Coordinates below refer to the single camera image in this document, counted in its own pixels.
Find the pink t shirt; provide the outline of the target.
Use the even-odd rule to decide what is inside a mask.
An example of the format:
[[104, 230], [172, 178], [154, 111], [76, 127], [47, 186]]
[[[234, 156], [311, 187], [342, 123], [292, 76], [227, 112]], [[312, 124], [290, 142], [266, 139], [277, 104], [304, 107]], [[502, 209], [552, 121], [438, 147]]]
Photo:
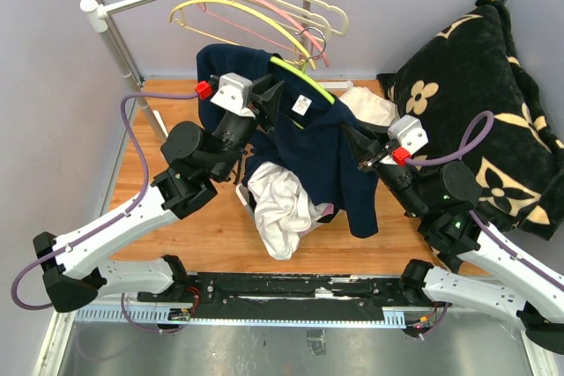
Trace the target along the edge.
[[339, 208], [336, 208], [334, 204], [329, 204], [323, 210], [321, 216], [317, 219], [317, 222], [320, 224], [328, 224], [336, 217], [339, 212]]

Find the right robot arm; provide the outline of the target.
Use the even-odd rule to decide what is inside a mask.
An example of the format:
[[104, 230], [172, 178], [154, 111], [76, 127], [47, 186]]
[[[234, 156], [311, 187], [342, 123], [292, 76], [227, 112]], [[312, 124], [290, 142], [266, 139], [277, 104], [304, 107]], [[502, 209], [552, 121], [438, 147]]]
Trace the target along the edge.
[[412, 259], [398, 287], [411, 306], [458, 305], [512, 323], [530, 341], [563, 352], [563, 276], [528, 255], [476, 211], [479, 185], [460, 160], [422, 173], [399, 165], [398, 140], [343, 127], [359, 169], [375, 173], [419, 220], [418, 232], [439, 265]]

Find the white t shirt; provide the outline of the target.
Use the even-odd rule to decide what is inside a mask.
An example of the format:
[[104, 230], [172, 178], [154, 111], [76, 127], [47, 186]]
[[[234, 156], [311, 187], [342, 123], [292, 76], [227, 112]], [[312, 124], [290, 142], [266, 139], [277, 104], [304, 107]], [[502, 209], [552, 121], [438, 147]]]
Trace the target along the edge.
[[247, 188], [256, 201], [255, 224], [268, 254], [279, 261], [292, 257], [306, 231], [331, 203], [315, 205], [291, 171], [262, 163]]

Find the navy blue t shirt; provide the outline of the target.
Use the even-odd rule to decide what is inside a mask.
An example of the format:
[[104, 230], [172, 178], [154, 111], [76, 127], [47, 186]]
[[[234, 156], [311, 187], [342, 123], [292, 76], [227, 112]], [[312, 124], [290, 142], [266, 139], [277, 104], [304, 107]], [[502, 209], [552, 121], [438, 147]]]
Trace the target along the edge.
[[377, 177], [359, 170], [341, 129], [342, 124], [359, 127], [353, 112], [338, 99], [331, 105], [307, 83], [271, 63], [273, 55], [278, 57], [253, 48], [211, 44], [196, 56], [200, 81], [233, 72], [249, 80], [272, 74], [275, 81], [285, 82], [274, 130], [269, 135], [258, 130], [250, 138], [243, 185], [262, 163], [272, 162], [293, 172], [313, 203], [344, 210], [353, 236], [375, 235]]

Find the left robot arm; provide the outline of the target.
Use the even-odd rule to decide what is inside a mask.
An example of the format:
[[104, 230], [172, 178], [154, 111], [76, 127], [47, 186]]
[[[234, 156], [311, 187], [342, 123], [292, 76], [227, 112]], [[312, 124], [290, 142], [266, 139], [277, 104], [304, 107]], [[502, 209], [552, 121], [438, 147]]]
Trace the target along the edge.
[[145, 176], [138, 194], [76, 231], [36, 236], [33, 246], [55, 310], [76, 311], [113, 294], [180, 302], [195, 292], [194, 277], [175, 255], [149, 262], [110, 257], [210, 202], [217, 194], [215, 183], [229, 181], [256, 129], [273, 129], [283, 88], [272, 75], [251, 81], [235, 73], [197, 84], [196, 96], [224, 111], [213, 132], [194, 122], [177, 123], [160, 147], [167, 169], [154, 178]]

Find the yellow hanger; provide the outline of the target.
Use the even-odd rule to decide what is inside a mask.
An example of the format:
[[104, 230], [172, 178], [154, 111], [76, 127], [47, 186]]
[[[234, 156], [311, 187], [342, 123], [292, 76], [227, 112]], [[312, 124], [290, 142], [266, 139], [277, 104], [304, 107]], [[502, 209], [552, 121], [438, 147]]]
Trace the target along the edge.
[[318, 62], [325, 66], [330, 64], [325, 53], [324, 57], [307, 59], [318, 54], [317, 48], [323, 45], [321, 36], [313, 35], [314, 30], [309, 31], [309, 36], [297, 35], [306, 26], [292, 13], [269, 0], [187, 0], [177, 4], [169, 13], [169, 23], [214, 41], [239, 46], [239, 41], [226, 35], [191, 24], [189, 13], [195, 10], [245, 33], [249, 38], [287, 52], [289, 55], [284, 60], [302, 71], [316, 70]]

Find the pink white hanger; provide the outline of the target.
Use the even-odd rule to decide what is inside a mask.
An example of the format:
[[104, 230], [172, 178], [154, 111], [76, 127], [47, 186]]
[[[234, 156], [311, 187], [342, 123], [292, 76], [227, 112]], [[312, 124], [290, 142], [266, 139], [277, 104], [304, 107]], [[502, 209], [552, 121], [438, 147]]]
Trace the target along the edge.
[[[214, 8], [218, 5], [232, 8], [260, 20], [265, 27], [277, 34], [277, 38], [271, 39], [253, 30], [251, 25], [243, 25], [216, 13]], [[184, 9], [189, 6], [196, 6], [213, 18], [281, 50], [290, 52], [291, 55], [285, 61], [299, 70], [315, 70], [317, 61], [322, 61], [325, 67], [330, 67], [330, 59], [326, 53], [327, 40], [331, 36], [330, 23], [325, 17], [314, 14], [304, 7], [290, 4], [284, 0], [189, 0], [177, 5], [170, 12], [169, 20], [171, 22], [175, 21], [190, 31], [234, 46], [238, 44], [236, 41], [189, 25], [184, 12]]]

